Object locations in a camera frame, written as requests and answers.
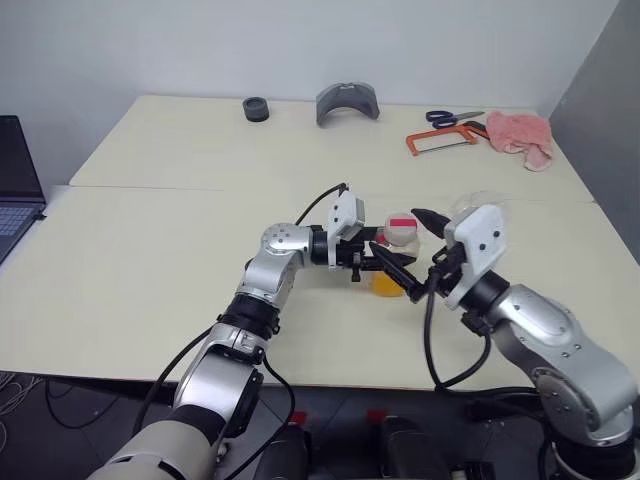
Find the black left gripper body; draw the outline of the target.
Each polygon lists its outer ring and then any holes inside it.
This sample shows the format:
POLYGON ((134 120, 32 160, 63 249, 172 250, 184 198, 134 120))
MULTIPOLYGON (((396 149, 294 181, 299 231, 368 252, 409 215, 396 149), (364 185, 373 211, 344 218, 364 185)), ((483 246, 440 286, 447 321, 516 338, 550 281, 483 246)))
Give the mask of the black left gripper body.
POLYGON ((366 228, 361 229, 351 240, 340 240, 337 244, 337 265, 351 271, 353 283, 361 281, 361 272, 370 272, 375 269, 361 269, 360 262, 369 242, 366 240, 366 228))

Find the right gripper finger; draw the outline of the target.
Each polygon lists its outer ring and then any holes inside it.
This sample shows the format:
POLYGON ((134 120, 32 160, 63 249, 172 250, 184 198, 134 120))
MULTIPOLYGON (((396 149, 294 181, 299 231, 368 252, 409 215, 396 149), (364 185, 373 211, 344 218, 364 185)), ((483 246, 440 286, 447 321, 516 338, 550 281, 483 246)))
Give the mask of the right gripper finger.
POLYGON ((378 243, 371 243, 370 250, 382 271, 404 290, 413 303, 419 302, 425 296, 425 284, 407 269, 408 265, 417 261, 416 257, 393 252, 378 243))
POLYGON ((438 238, 444 237, 445 227, 450 222, 448 217, 433 210, 421 208, 414 208, 411 213, 433 235, 438 238))

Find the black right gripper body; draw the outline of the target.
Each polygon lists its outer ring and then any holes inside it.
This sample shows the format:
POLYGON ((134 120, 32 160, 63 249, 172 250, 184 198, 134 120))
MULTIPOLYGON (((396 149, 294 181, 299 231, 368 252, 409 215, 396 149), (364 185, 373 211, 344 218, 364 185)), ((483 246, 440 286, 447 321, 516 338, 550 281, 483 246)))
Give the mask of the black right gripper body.
POLYGON ((453 247, 443 247, 432 257, 433 264, 427 273, 427 298, 434 299, 438 294, 446 298, 460 282, 461 267, 466 262, 466 253, 461 243, 453 247))

